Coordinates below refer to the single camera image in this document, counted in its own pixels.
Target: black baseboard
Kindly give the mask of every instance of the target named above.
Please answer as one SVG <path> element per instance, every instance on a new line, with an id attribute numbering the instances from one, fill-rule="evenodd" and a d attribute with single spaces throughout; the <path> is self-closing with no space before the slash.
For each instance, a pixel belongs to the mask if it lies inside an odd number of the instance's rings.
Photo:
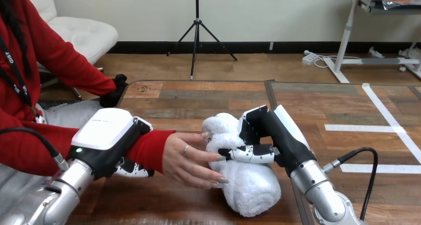
<path id="1" fill-rule="evenodd" d="M 269 50 L 270 42 L 224 42 L 224 46 L 233 54 L 301 54 L 305 50 L 313 53 L 338 52 L 340 42 L 274 42 Z M 110 54 L 166 54 L 177 45 L 168 41 L 119 41 L 108 52 Z M 370 47 L 381 54 L 398 53 L 399 50 L 411 46 L 408 42 L 349 42 L 347 53 L 367 53 Z M 181 42 L 173 54 L 193 53 L 193 42 Z M 225 54 L 226 52 L 217 42 L 201 42 L 199 54 Z"/>

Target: black lanyard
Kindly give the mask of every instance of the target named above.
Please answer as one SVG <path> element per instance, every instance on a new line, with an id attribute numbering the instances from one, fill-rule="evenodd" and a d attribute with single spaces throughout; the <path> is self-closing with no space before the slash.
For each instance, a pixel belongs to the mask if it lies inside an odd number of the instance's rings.
<path id="1" fill-rule="evenodd" d="M 26 88 L 22 75 L 20 74 L 19 69 L 17 68 L 15 64 L 13 57 L 9 52 L 8 47 L 6 46 L 6 44 L 4 43 L 4 40 L 1 37 L 0 37 L 0 47 L 3 50 L 4 56 L 6 57 L 6 61 L 9 63 L 11 70 L 13 71 L 18 83 L 20 84 L 20 88 L 15 82 L 13 82 L 13 80 L 9 77 L 9 75 L 7 75 L 6 71 L 4 71 L 2 67 L 0 67 L 0 76 L 2 76 L 4 80 L 6 80 L 7 84 L 9 84 L 13 88 L 13 90 L 16 92 L 20 100 L 22 100 L 23 103 L 28 105 L 34 112 L 35 116 L 37 117 L 38 113 L 36 109 L 32 106 L 31 96 L 28 93 L 28 89 Z"/>

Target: floor tape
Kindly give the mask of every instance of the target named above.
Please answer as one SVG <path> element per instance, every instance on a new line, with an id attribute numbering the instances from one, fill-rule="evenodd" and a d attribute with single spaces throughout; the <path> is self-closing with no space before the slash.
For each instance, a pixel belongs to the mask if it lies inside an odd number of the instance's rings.
<path id="1" fill-rule="evenodd" d="M 363 126 L 363 125 L 325 125 L 326 131 L 349 131 L 349 132 L 384 132 L 396 133 L 414 157 L 421 163 L 421 150 L 414 141 L 406 133 L 405 129 L 399 125 L 392 114 L 387 110 L 380 101 L 370 84 L 364 83 L 362 89 L 371 99 L 389 126 Z M 341 170 L 350 173 L 371 173 L 372 164 L 342 164 Z M 377 173 L 393 173 L 393 174 L 421 174 L 421 165 L 396 165 L 396 164 L 379 164 Z"/>
<path id="2" fill-rule="evenodd" d="M 372 164 L 341 164 L 341 170 L 349 173 L 371 173 Z M 421 174 L 421 165 L 379 164 L 377 173 Z"/>
<path id="3" fill-rule="evenodd" d="M 399 125 L 399 123 L 395 120 L 395 118 L 392 116 L 392 114 L 387 110 L 387 108 L 384 106 L 384 104 L 380 101 L 380 99 L 377 97 L 377 95 L 371 89 L 370 85 L 368 83 L 364 83 L 362 85 L 362 89 L 364 89 L 367 96 L 371 99 L 371 101 L 374 103 L 374 105 L 377 107 L 377 109 L 380 111 L 380 113 L 383 115 L 383 117 L 386 119 L 386 121 L 389 123 L 389 125 L 394 129 L 400 128 L 401 126 Z M 401 140 L 406 145 L 406 147 L 409 149 L 409 151 L 418 160 L 418 162 L 421 163 L 421 150 L 420 150 L 420 148 L 418 148 L 417 145 L 415 145 L 414 141 L 408 136 L 407 133 L 402 133 L 398 130 L 396 130 L 395 132 L 401 138 Z"/>
<path id="4" fill-rule="evenodd" d="M 406 133 L 403 127 L 389 127 L 389 126 L 363 126 L 363 125 L 335 125 L 326 124 L 326 131 L 337 132 L 385 132 L 385 133 Z"/>

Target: tripod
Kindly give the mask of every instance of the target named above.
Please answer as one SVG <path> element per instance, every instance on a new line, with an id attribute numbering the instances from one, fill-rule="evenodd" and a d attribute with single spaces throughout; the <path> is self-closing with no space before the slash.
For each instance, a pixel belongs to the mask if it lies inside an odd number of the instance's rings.
<path id="1" fill-rule="evenodd" d="M 198 51 L 198 47 L 200 44 L 200 38 L 199 38 L 199 26 L 202 26 L 219 44 L 220 46 L 222 46 L 222 48 L 228 53 L 230 54 L 230 56 L 232 56 L 234 58 L 235 61 L 237 61 L 237 58 L 231 54 L 226 48 L 225 46 L 222 44 L 222 42 L 220 42 L 216 36 L 214 36 L 214 34 L 212 34 L 212 32 L 206 28 L 206 26 L 203 24 L 202 20 L 199 19 L 199 0 L 196 0 L 196 20 L 193 21 L 192 26 L 190 26 L 190 28 L 186 31 L 186 33 L 184 33 L 184 35 L 180 38 L 180 40 L 176 43 L 175 48 L 171 49 L 168 51 L 167 56 L 169 56 L 171 54 L 172 50 L 177 49 L 178 47 L 178 43 L 180 43 L 184 37 L 186 37 L 186 35 L 193 29 L 193 27 L 196 27 L 196 31 L 195 31 L 195 47 L 193 49 L 193 59 L 192 59 L 192 69 L 190 71 L 190 80 L 193 80 L 193 70 L 195 67 L 195 61 L 196 61 L 196 57 L 197 57 L 197 51 Z"/>

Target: woman's hand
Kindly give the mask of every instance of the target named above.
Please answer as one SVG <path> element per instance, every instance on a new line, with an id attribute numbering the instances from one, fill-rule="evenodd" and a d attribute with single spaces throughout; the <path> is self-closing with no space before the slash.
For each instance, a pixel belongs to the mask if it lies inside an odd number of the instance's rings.
<path id="1" fill-rule="evenodd" d="M 163 173 L 189 187 L 222 188 L 220 183 L 228 183 L 228 180 L 222 174 L 193 162 L 226 160 L 220 154 L 187 147 L 189 144 L 203 142 L 204 138 L 199 134 L 174 133 L 170 135 L 165 142 L 162 157 Z"/>

